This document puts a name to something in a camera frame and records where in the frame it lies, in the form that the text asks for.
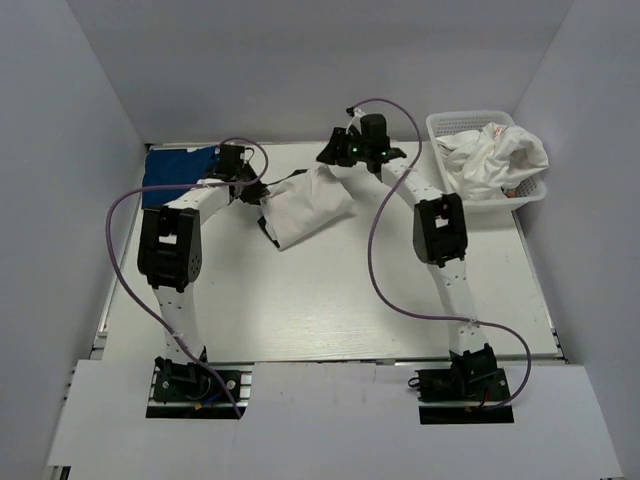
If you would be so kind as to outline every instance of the gray wall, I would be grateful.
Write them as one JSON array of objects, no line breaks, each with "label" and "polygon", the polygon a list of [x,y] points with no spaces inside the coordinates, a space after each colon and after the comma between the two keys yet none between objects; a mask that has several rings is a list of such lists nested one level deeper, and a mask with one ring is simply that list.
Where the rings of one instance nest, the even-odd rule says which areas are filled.
[{"label": "gray wall", "polygon": [[571,3],[69,0],[145,142],[324,140],[369,96],[511,112]]},{"label": "gray wall", "polygon": [[143,146],[64,0],[2,2],[0,65],[0,477],[32,480],[113,278],[104,216]]},{"label": "gray wall", "polygon": [[631,479],[640,479],[639,112],[640,3],[576,0],[515,112],[551,161],[547,199],[520,218],[562,345],[586,366]]}]

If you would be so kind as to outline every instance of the white plastic basket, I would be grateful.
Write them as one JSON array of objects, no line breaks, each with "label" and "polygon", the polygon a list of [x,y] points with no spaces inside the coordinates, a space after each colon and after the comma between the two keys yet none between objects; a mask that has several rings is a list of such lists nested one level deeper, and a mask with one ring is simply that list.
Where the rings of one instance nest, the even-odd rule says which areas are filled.
[{"label": "white plastic basket", "polygon": [[[447,172],[442,162],[442,155],[434,141],[443,135],[454,135],[465,130],[482,130],[489,122],[501,125],[513,126],[515,123],[511,115],[500,110],[477,110],[472,112],[447,112],[434,113],[427,117],[427,130],[431,146],[436,156],[438,170],[444,189],[447,193],[453,193],[453,188],[447,177]],[[469,212],[490,212],[496,210],[515,210],[529,202],[542,200],[547,194],[547,188],[539,175],[533,175],[516,188],[514,198],[501,198],[496,200],[464,200],[463,205]]]}]

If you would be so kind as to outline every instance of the blue mat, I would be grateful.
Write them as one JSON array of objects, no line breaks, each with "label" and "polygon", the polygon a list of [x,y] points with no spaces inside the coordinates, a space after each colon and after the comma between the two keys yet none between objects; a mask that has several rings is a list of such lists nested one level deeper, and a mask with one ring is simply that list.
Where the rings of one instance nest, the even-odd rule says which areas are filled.
[{"label": "blue mat", "polygon": [[[200,148],[193,152],[186,150],[151,150],[147,154],[142,186],[196,183],[205,170],[214,165],[218,158],[216,147]],[[184,191],[144,192],[142,208],[162,205],[175,200]]]}]

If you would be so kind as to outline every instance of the tabletop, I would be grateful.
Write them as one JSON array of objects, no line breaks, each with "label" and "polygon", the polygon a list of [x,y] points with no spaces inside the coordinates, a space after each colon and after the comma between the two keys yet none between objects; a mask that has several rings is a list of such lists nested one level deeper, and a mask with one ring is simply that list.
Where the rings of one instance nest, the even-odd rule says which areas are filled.
[{"label": "tabletop", "polygon": [[[270,158],[266,181],[312,167],[324,145],[265,145]],[[417,153],[415,142],[394,146],[409,158]],[[441,187],[433,152],[428,143],[424,147],[417,169]],[[256,153],[252,159],[256,171],[262,162]],[[258,207],[234,202],[203,225],[203,265],[195,284],[195,302],[210,361],[448,357],[443,322],[393,312],[371,286],[367,237],[388,187],[364,166],[332,170],[355,199],[355,206],[285,251],[278,251],[258,227]],[[141,220],[139,211],[122,268],[132,288],[158,311],[151,288],[136,265]],[[383,292],[397,305],[442,314],[435,283],[413,251],[412,224],[412,210],[400,198],[393,198],[374,241],[376,276]],[[467,215],[467,227],[467,277],[479,319],[515,329],[537,357],[556,356],[545,300],[512,213]],[[163,355],[162,327],[119,285],[108,301],[104,359],[151,362]],[[486,335],[499,358],[524,358],[521,344],[508,333],[486,329]]]}]

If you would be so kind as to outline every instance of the white cloth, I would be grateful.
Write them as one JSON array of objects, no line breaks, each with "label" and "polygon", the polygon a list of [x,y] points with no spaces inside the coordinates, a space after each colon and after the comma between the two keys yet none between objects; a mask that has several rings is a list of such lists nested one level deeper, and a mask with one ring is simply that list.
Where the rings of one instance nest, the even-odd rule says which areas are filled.
[{"label": "white cloth", "polygon": [[451,186],[467,200],[504,198],[502,188],[549,166],[542,142],[521,127],[489,123],[436,139]]},{"label": "white cloth", "polygon": [[354,203],[327,165],[287,178],[270,190],[261,200],[262,214],[267,234],[280,250],[346,213]]}]

